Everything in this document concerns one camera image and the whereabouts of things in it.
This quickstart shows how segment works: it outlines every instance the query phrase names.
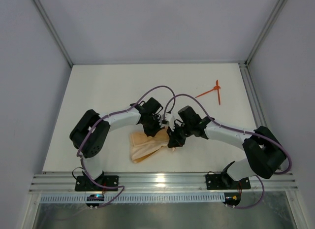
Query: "aluminum frame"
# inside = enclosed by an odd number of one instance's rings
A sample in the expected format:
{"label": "aluminum frame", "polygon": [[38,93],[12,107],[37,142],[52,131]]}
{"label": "aluminum frame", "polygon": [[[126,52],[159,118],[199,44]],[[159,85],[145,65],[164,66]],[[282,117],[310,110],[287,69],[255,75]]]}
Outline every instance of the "aluminum frame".
{"label": "aluminum frame", "polygon": [[[254,89],[250,72],[244,63],[239,63],[240,72],[243,78],[245,89],[251,105],[253,117],[257,126],[266,125],[266,120],[261,109],[257,93]],[[106,175],[118,175],[119,184],[125,185],[124,193],[130,197],[142,193],[154,194],[176,194],[176,193],[227,193],[236,190],[209,191],[206,189],[205,174],[207,172],[159,172],[159,173],[139,173],[139,172],[108,172]],[[285,191],[290,202],[291,211],[299,229],[308,228],[308,221],[304,215],[302,198],[298,191],[294,175],[289,172],[284,175],[273,175],[270,179],[262,179],[265,191]],[[256,177],[250,177],[252,188],[243,190],[244,192],[260,192],[261,184]],[[75,192],[75,179],[71,172],[43,172],[34,176],[29,195],[31,202],[27,210],[24,228],[31,228],[35,220],[36,211],[42,195],[48,194],[82,194]]]}

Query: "white table surface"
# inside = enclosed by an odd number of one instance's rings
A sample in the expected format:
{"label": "white table surface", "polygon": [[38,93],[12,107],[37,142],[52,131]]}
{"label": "white table surface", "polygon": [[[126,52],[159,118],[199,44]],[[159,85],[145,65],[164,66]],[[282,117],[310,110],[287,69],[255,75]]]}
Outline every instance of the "white table surface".
{"label": "white table surface", "polygon": [[[174,65],[75,65],[64,95],[43,171],[72,171],[80,166],[77,150],[69,139],[82,115],[88,109],[98,113],[126,108],[147,90],[167,85],[176,94],[196,96],[212,89],[219,80],[221,106],[217,92],[199,99],[210,116],[245,128],[255,128],[238,64]],[[157,89],[148,95],[163,106],[172,97],[168,89]],[[174,113],[190,105],[203,118],[202,110],[189,98],[179,97]],[[124,127],[108,134],[98,154],[104,171],[111,172],[194,172],[221,171],[232,161],[245,157],[244,151],[215,141],[189,137],[184,147],[174,152],[164,149],[141,163],[134,164],[129,154],[129,134],[142,130],[141,125]]]}

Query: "gray wall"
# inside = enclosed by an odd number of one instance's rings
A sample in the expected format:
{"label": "gray wall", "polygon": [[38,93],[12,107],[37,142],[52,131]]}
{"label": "gray wall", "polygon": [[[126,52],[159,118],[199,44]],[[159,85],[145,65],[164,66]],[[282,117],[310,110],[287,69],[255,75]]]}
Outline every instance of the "gray wall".
{"label": "gray wall", "polygon": [[277,0],[41,0],[74,64],[245,60]]}
{"label": "gray wall", "polygon": [[40,172],[70,75],[31,0],[0,0],[0,222],[13,229]]}
{"label": "gray wall", "polygon": [[263,109],[315,215],[315,0],[288,0],[250,64]]}

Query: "metal extrusion bar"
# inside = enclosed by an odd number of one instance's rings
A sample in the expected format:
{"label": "metal extrusion bar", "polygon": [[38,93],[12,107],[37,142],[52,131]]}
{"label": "metal extrusion bar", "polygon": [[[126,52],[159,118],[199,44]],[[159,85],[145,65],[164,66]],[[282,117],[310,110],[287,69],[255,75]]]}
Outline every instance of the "metal extrusion bar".
{"label": "metal extrusion bar", "polygon": [[239,68],[241,71],[242,79],[244,82],[245,90],[247,93],[247,97],[250,102],[250,106],[252,109],[252,115],[255,120],[255,124],[257,127],[259,126],[267,126],[265,116],[263,114],[257,92],[255,90],[251,75],[249,70],[245,64],[239,64]]}
{"label": "metal extrusion bar", "polygon": [[[88,201],[90,194],[43,194],[39,203],[103,203],[110,201],[116,194],[104,195],[103,201]],[[193,203],[224,202],[224,193],[145,193],[123,194],[113,203]]]}
{"label": "metal extrusion bar", "polygon": [[49,17],[47,15],[43,5],[41,4],[40,0],[32,0],[32,2],[34,3],[39,15],[41,16],[44,23],[46,24],[48,31],[50,32],[53,39],[55,40],[55,42],[56,42],[57,46],[59,47],[61,53],[63,54],[64,58],[67,60],[69,66],[72,68],[73,62],[72,62],[68,52],[66,51],[61,39],[59,38],[59,36],[58,36],[54,26],[53,26],[53,23],[49,19]]}
{"label": "metal extrusion bar", "polygon": [[[209,192],[236,192],[236,190],[207,190],[205,183],[206,172],[183,173],[121,173],[111,172],[120,178],[120,185],[125,185],[124,193],[209,193]],[[261,191],[260,182],[256,177],[250,177],[252,188],[244,192]],[[283,191],[286,189],[297,190],[297,184],[292,173],[274,175],[270,179],[263,179],[266,191]],[[75,179],[70,172],[49,173],[35,175],[30,187],[30,194],[62,194],[75,192]]]}
{"label": "metal extrusion bar", "polygon": [[271,14],[269,15],[262,31],[260,32],[251,52],[250,52],[250,54],[246,60],[246,65],[249,65],[251,63],[253,57],[255,56],[255,54],[257,53],[259,48],[261,47],[262,43],[264,42],[265,38],[267,37],[270,29],[274,25],[276,19],[278,18],[279,14],[282,11],[286,2],[287,2],[287,0],[278,0],[277,1],[276,5],[274,6],[273,10],[271,11]]}

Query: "black mounting bracket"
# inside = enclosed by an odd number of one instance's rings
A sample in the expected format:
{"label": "black mounting bracket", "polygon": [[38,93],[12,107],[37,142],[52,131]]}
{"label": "black mounting bracket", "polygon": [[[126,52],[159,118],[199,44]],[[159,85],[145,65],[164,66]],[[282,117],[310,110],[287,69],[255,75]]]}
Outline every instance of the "black mounting bracket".
{"label": "black mounting bracket", "polygon": [[248,177],[240,180],[239,184],[232,185],[230,188],[222,181],[221,174],[215,174],[213,172],[208,172],[205,175],[207,190],[238,190],[241,187],[243,190],[249,190],[251,188],[250,180]]}
{"label": "black mounting bracket", "polygon": [[[119,176],[105,176],[104,173],[100,175],[95,182],[99,183],[102,186],[118,186],[119,185]],[[118,189],[104,189],[95,185],[93,182],[89,180],[89,178],[83,173],[83,176],[78,176],[77,181],[75,183],[75,191],[83,192],[83,191],[118,191]]]}

